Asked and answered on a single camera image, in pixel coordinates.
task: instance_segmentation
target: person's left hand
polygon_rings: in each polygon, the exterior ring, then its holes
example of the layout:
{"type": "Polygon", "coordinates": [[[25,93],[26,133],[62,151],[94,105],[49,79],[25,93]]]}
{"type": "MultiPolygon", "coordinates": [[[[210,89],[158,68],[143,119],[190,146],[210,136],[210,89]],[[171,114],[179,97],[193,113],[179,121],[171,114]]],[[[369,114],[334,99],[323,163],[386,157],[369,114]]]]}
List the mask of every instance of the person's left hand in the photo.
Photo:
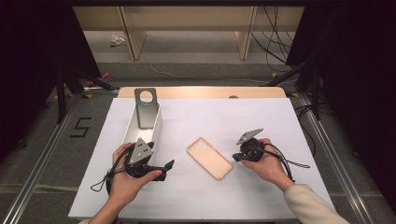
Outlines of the person's left hand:
{"type": "MultiPolygon", "coordinates": [[[[126,143],[117,148],[117,150],[113,153],[113,164],[120,154],[125,150],[125,148],[130,145],[131,143],[126,143]]],[[[125,160],[126,155],[123,155],[119,161],[119,164],[124,164],[125,160]]],[[[151,171],[140,178],[132,177],[126,172],[116,173],[113,177],[108,199],[110,201],[116,202],[119,206],[124,207],[134,200],[137,193],[144,185],[157,178],[157,176],[159,176],[161,173],[162,171],[159,170],[151,171]]]]}

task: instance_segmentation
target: sleeve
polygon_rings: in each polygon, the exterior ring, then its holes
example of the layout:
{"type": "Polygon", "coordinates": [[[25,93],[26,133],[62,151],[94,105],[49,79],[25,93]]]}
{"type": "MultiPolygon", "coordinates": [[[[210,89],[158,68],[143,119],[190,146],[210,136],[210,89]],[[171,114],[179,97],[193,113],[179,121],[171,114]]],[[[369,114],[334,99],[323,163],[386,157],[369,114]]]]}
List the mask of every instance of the sleeve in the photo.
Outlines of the sleeve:
{"type": "Polygon", "coordinates": [[[284,192],[290,210],[304,224],[348,223],[307,185],[293,185],[284,192]]]}
{"type": "Polygon", "coordinates": [[[90,221],[91,221],[90,219],[85,219],[85,220],[80,221],[78,224],[89,224],[90,221]]]}

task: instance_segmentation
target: white paper sheet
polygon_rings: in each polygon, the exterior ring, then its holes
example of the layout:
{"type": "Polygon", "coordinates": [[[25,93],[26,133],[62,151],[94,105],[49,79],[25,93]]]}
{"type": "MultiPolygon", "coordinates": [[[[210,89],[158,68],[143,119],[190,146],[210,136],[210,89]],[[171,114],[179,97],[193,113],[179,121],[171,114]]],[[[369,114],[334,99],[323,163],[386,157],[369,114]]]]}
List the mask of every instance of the white paper sheet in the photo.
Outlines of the white paper sheet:
{"type": "MultiPolygon", "coordinates": [[[[308,184],[326,202],[330,196],[304,139],[289,99],[159,99],[163,128],[154,165],[176,160],[164,182],[148,183],[119,218],[152,221],[271,221],[293,219],[283,193],[261,180],[232,155],[242,133],[263,128],[257,138],[268,137],[290,161],[296,183],[308,184]],[[188,153],[202,136],[233,163],[221,181],[216,180],[188,153]]],[[[97,193],[90,186],[99,182],[111,166],[111,155],[120,145],[134,100],[114,99],[87,172],[78,189],[69,216],[92,217],[106,201],[106,189],[97,193]]]]}

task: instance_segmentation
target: cable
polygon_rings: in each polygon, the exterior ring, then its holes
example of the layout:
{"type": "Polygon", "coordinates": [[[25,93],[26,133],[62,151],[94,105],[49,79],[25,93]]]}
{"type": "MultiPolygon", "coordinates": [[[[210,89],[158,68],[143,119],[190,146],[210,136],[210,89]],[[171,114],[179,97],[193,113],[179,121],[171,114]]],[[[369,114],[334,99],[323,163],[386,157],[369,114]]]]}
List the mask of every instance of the cable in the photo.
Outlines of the cable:
{"type": "Polygon", "coordinates": [[[293,164],[293,165],[295,165],[295,166],[302,167],[302,168],[310,168],[309,165],[300,164],[300,163],[295,162],[295,161],[289,161],[289,160],[287,160],[287,159],[285,158],[285,156],[283,155],[283,153],[280,151],[280,149],[279,149],[278,147],[274,146],[273,144],[269,144],[269,143],[265,144],[265,143],[264,143],[263,145],[264,145],[264,148],[265,148],[266,146],[271,146],[271,147],[273,147],[273,148],[276,150],[276,152],[277,152],[278,154],[276,154],[276,153],[274,153],[274,152],[271,152],[271,151],[268,151],[268,150],[265,150],[265,149],[260,149],[260,148],[251,148],[251,150],[255,150],[255,151],[260,151],[260,152],[263,152],[263,153],[267,153],[267,154],[269,154],[269,155],[271,155],[271,156],[274,156],[274,157],[276,157],[277,159],[279,159],[280,162],[282,162],[283,166],[285,167],[285,170],[286,170],[286,173],[287,173],[288,177],[289,177],[290,180],[292,180],[292,181],[294,181],[294,180],[293,180],[293,177],[292,177],[292,175],[291,175],[291,169],[290,169],[290,167],[289,167],[289,163],[291,163],[291,164],[293,164]]]}
{"type": "Polygon", "coordinates": [[[113,176],[114,176],[115,174],[120,173],[120,172],[123,172],[123,171],[118,171],[118,172],[114,172],[114,171],[116,170],[116,167],[117,167],[117,165],[119,164],[121,158],[122,158],[127,152],[128,152],[128,150],[125,149],[125,150],[119,155],[119,157],[117,158],[117,160],[114,162],[113,166],[111,167],[110,171],[103,177],[103,179],[102,179],[99,183],[92,185],[92,186],[91,186],[91,190],[96,191],[96,192],[101,191],[102,188],[103,188],[103,185],[105,184],[106,181],[111,180],[111,178],[113,178],[113,176]],[[96,186],[98,186],[98,185],[101,185],[100,188],[99,188],[99,189],[94,189],[94,187],[96,187],[96,186]]]}
{"type": "Polygon", "coordinates": [[[271,24],[271,27],[273,28],[273,32],[271,33],[271,39],[272,39],[272,36],[273,36],[274,33],[275,33],[275,34],[276,34],[277,41],[278,41],[278,43],[279,43],[280,51],[282,52],[283,57],[286,59],[287,57],[286,57],[285,54],[283,53],[283,50],[282,50],[282,48],[281,48],[281,46],[280,46],[280,43],[282,43],[282,45],[283,45],[282,39],[279,37],[279,34],[277,33],[277,12],[279,11],[279,7],[275,7],[275,10],[274,10],[274,17],[275,17],[274,23],[272,23],[272,20],[271,20],[269,14],[268,14],[268,12],[267,12],[266,7],[264,7],[264,11],[265,11],[265,15],[266,15],[267,18],[268,18],[268,21],[269,21],[270,24],[271,24]]]}
{"type": "Polygon", "coordinates": [[[271,41],[271,42],[273,42],[273,43],[275,43],[275,44],[280,44],[280,45],[285,46],[285,47],[287,47],[287,48],[291,48],[291,46],[289,46],[289,45],[282,44],[282,43],[276,42],[275,40],[271,39],[271,38],[268,37],[263,31],[262,31],[262,35],[263,35],[265,38],[267,38],[269,41],[271,41]]]}
{"type": "Polygon", "coordinates": [[[288,83],[295,82],[295,81],[297,81],[297,79],[293,79],[293,80],[290,80],[290,81],[283,81],[280,84],[288,84],[288,83]]]}
{"type": "Polygon", "coordinates": [[[267,49],[265,46],[262,45],[262,43],[259,42],[258,39],[256,39],[256,36],[254,36],[254,34],[252,33],[251,36],[253,36],[254,40],[257,42],[257,44],[267,53],[271,54],[274,58],[277,58],[278,60],[280,60],[282,63],[286,64],[286,61],[284,61],[283,59],[277,57],[273,52],[271,52],[269,49],[267,49]]]}
{"type": "Polygon", "coordinates": [[[201,79],[201,80],[206,80],[206,79],[222,79],[222,80],[229,80],[229,81],[248,81],[248,82],[257,82],[257,83],[263,83],[263,84],[267,84],[269,82],[265,82],[265,81],[259,81],[259,80],[253,80],[253,79],[243,79],[243,78],[227,78],[227,77],[183,77],[183,76],[175,76],[173,74],[167,73],[167,72],[161,72],[161,71],[157,71],[152,64],[150,63],[149,66],[151,67],[151,69],[158,73],[158,74],[165,74],[168,75],[170,77],[176,77],[176,78],[195,78],[195,79],[201,79]]]}
{"type": "Polygon", "coordinates": [[[288,32],[285,32],[286,33],[286,35],[289,37],[289,39],[290,39],[290,41],[291,41],[291,43],[293,42],[293,38],[291,38],[291,36],[289,35],[289,33],[288,32]]]}
{"type": "Polygon", "coordinates": [[[302,111],[300,111],[300,114],[297,116],[297,120],[300,123],[301,128],[303,129],[303,131],[308,135],[308,137],[310,138],[312,145],[313,145],[313,149],[312,149],[312,156],[315,157],[316,153],[317,153],[317,144],[315,143],[314,137],[312,137],[312,135],[308,132],[308,130],[305,128],[305,126],[301,123],[301,117],[303,116],[303,114],[305,114],[306,112],[308,112],[311,108],[312,105],[302,105],[299,107],[294,108],[294,110],[298,110],[303,108],[302,111]]]}

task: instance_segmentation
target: metal frame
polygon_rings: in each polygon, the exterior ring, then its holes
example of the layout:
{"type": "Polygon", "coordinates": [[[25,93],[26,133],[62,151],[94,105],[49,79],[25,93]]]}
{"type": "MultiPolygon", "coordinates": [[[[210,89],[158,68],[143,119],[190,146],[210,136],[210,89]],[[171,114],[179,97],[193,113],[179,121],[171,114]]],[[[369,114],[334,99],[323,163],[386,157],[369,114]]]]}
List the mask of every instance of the metal frame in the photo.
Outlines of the metal frame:
{"type": "Polygon", "coordinates": [[[21,215],[31,198],[33,191],[35,190],[36,184],[43,175],[45,168],[50,161],[51,155],[57,147],[62,134],[64,133],[64,129],[68,124],[70,115],[72,114],[79,98],[80,95],[72,96],[69,104],[69,110],[64,114],[64,119],[62,122],[56,124],[48,143],[46,144],[43,152],[40,155],[40,158],[38,158],[37,163],[35,164],[35,167],[33,168],[26,182],[23,184],[21,191],[14,203],[10,206],[6,219],[3,222],[4,224],[18,223],[19,219],[21,218],[21,215]]]}
{"type": "MultiPolygon", "coordinates": [[[[310,105],[309,99],[305,93],[301,93],[300,101],[302,105],[310,105]]],[[[326,134],[326,131],[324,130],[320,120],[317,120],[311,111],[309,111],[307,114],[309,121],[311,122],[311,125],[314,128],[321,145],[323,146],[326,156],[332,165],[332,169],[340,181],[341,187],[344,190],[344,193],[346,194],[346,197],[348,198],[359,223],[374,223],[367,210],[367,206],[363,198],[360,196],[357,188],[349,177],[347,169],[344,167],[335,148],[332,146],[332,142],[329,136],[326,134]]]]}

